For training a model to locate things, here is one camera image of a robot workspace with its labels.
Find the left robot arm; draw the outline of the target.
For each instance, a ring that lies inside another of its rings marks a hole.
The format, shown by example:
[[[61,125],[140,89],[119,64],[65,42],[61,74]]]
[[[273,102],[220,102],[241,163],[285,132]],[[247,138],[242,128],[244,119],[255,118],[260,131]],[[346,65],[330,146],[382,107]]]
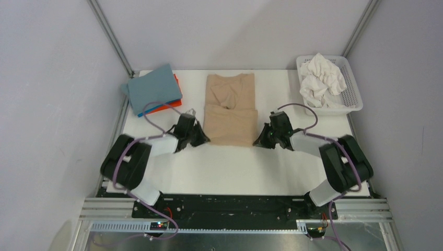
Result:
[[[196,117],[183,113],[178,122],[161,135],[141,139],[119,135],[105,157],[100,173],[112,182],[115,190],[127,192],[144,202],[145,211],[157,218],[164,213],[165,204],[159,200],[160,190],[147,177],[148,164],[153,164],[155,157],[172,155],[188,145],[197,147],[210,141]]]

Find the beige t shirt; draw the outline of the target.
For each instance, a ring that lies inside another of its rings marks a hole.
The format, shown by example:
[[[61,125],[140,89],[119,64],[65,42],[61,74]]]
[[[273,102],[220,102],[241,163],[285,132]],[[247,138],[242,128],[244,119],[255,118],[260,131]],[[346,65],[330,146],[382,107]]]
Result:
[[[213,145],[253,145],[258,137],[253,73],[207,76],[203,131]]]

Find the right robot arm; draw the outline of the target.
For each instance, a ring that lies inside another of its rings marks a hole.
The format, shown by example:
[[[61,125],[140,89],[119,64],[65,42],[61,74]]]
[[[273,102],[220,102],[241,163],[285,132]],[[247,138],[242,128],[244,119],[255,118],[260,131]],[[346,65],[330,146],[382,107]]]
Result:
[[[321,159],[326,179],[304,195],[304,213],[317,218],[324,212],[324,205],[349,192],[361,188],[362,182],[374,175],[369,160],[351,135],[334,139],[294,129],[285,112],[272,113],[253,146],[299,151]]]

